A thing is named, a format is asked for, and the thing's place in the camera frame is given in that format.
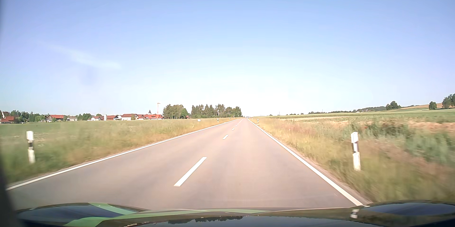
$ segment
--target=house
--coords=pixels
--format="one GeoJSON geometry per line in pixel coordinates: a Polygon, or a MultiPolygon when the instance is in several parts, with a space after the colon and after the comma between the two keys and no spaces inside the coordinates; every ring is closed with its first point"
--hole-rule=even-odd
{"type": "Polygon", "coordinates": [[[118,117],[118,115],[108,115],[108,116],[107,116],[107,120],[117,120],[117,119],[120,119],[120,118],[118,117]]]}
{"type": "Polygon", "coordinates": [[[93,116],[90,120],[91,121],[104,120],[104,117],[103,116],[93,116]]]}
{"type": "Polygon", "coordinates": [[[7,119],[0,119],[0,124],[11,124],[12,121],[9,121],[7,119]]]}
{"type": "Polygon", "coordinates": [[[123,114],[121,116],[121,119],[122,120],[131,120],[131,117],[134,117],[134,119],[136,119],[137,115],[135,113],[123,114]]]}
{"type": "Polygon", "coordinates": [[[66,121],[77,121],[77,116],[69,116],[66,121]]]}
{"type": "Polygon", "coordinates": [[[64,115],[49,115],[46,117],[47,122],[51,122],[52,119],[55,118],[57,121],[64,121],[65,116],[64,115]]]}
{"type": "Polygon", "coordinates": [[[163,119],[161,114],[146,114],[146,117],[148,119],[163,119]]]}

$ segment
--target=car hood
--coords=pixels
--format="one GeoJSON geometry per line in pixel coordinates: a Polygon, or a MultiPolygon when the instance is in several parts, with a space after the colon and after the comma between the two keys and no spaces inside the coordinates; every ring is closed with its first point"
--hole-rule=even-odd
{"type": "Polygon", "coordinates": [[[421,226],[454,224],[455,204],[389,201],[350,208],[211,208],[151,211],[107,203],[71,203],[17,211],[25,224],[69,227],[421,226]]]}

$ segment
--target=sky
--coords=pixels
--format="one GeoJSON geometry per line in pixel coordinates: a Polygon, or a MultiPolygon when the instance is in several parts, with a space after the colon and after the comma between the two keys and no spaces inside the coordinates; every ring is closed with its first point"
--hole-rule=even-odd
{"type": "Polygon", "coordinates": [[[455,93],[455,0],[0,3],[3,111],[284,115],[455,93]]]}

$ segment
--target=crop field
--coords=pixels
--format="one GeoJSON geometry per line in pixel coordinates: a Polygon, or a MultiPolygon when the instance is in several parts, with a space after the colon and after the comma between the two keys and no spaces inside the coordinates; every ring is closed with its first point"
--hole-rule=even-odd
{"type": "Polygon", "coordinates": [[[256,118],[264,130],[371,201],[455,201],[455,109],[256,118]],[[354,131],[360,172],[353,168],[354,131]]]}
{"type": "Polygon", "coordinates": [[[6,178],[13,183],[219,123],[217,119],[175,119],[0,125],[0,155],[6,178]],[[35,135],[36,163],[32,165],[26,131],[35,135]]]}

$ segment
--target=two-lane road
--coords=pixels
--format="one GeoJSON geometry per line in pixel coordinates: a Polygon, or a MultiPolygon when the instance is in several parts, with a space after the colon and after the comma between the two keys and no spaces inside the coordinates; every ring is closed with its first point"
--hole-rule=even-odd
{"type": "Polygon", "coordinates": [[[16,208],[107,202],[151,210],[352,207],[247,119],[9,190],[16,208]]]}

